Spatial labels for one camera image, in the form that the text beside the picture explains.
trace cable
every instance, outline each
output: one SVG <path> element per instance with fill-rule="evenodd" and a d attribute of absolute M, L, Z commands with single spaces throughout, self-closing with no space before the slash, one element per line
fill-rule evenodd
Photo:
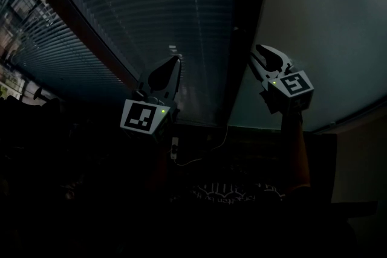
<path fill-rule="evenodd" d="M 217 148 L 221 147 L 221 146 L 224 144 L 224 142 L 226 142 L 226 138 L 227 138 L 228 132 L 229 132 L 229 125 L 227 125 L 226 134 L 225 134 L 225 136 L 224 136 L 224 139 L 223 139 L 222 144 L 220 144 L 220 145 L 214 147 L 213 149 L 210 150 L 210 152 L 212 152 L 214 149 L 217 149 Z M 191 160 L 191 161 L 189 161 L 189 162 L 186 163 L 186 164 L 178 164 L 178 163 L 176 162 L 176 160 L 174 160 L 174 162 L 175 162 L 176 165 L 178 165 L 178 166 L 180 166 L 180 167 L 183 167 L 183 166 L 186 166 L 186 165 L 188 165 L 188 164 L 190 164 L 190 163 L 192 163 L 192 162 L 194 162 L 194 161 L 199 161 L 199 160 L 202 160 L 202 158 L 195 159 L 195 160 Z"/>
<path fill-rule="evenodd" d="M 178 166 L 183 167 L 183 166 L 186 166 L 186 165 L 188 165 L 188 164 L 190 164 L 190 163 L 192 163 L 192 162 L 194 162 L 194 161 L 199 161 L 199 160 L 202 160 L 202 158 L 194 159 L 194 160 L 188 161 L 188 163 L 186 163 L 186 164 L 178 164 L 178 163 L 176 162 L 176 160 L 174 160 L 174 162 L 175 162 L 175 164 L 177 164 Z"/>
<path fill-rule="evenodd" d="M 132 137 L 126 132 L 126 130 L 124 128 L 121 127 L 121 129 L 128 136 L 129 139 L 132 139 Z"/>
<path fill-rule="evenodd" d="M 224 144 L 224 142 L 226 142 L 226 138 L 227 138 L 227 133 L 228 132 L 229 132 L 229 125 L 227 125 L 226 135 L 224 136 L 224 140 L 223 140 L 222 144 L 220 144 L 219 146 L 214 147 L 212 150 L 210 150 L 210 152 L 212 152 L 214 149 L 217 149 L 217 148 L 221 147 Z"/>

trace person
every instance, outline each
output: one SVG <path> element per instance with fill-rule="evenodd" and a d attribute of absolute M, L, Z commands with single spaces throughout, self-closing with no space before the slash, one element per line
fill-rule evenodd
<path fill-rule="evenodd" d="M 169 199 L 165 198 L 169 152 L 167 145 L 161 147 L 146 182 L 143 236 L 154 244 L 147 250 L 169 244 L 179 254 L 356 256 L 353 230 L 320 205 L 311 188 L 300 114 L 283 116 L 281 141 L 286 153 L 282 190 L 243 178 L 231 178 L 230 183 L 228 178 L 183 187 Z"/>

